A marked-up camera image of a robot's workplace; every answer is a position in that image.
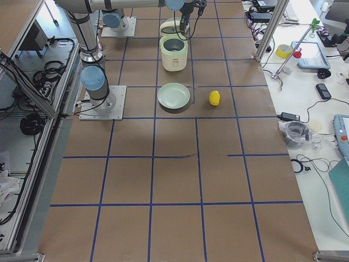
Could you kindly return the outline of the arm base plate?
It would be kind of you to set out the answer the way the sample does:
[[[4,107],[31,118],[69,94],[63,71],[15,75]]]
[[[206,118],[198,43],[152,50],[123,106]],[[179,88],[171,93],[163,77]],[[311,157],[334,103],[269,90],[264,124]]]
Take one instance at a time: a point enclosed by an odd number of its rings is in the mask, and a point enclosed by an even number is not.
[[[109,86],[109,89],[109,96],[105,101],[101,100],[99,103],[91,100],[88,92],[85,92],[84,99],[89,101],[82,105],[82,113],[79,114],[81,121],[121,121],[123,119],[127,87]]]
[[[125,38],[135,35],[136,17],[120,17],[117,14],[103,16],[104,28],[101,36],[104,38]]]

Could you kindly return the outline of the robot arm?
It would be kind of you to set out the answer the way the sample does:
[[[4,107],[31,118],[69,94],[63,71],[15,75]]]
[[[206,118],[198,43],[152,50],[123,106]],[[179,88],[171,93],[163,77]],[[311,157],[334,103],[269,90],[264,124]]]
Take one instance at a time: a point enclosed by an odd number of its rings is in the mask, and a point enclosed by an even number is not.
[[[206,1],[56,1],[64,9],[70,25],[78,39],[83,71],[80,79],[88,92],[92,107],[98,112],[106,112],[114,107],[116,96],[108,87],[105,60],[98,46],[97,33],[90,22],[90,15],[102,12],[104,25],[115,34],[123,35],[131,29],[135,17],[126,17],[125,8],[167,7],[181,12],[181,17],[173,16],[161,24],[159,32],[163,67],[169,72],[181,71],[186,67],[190,15],[194,9],[201,16]]]

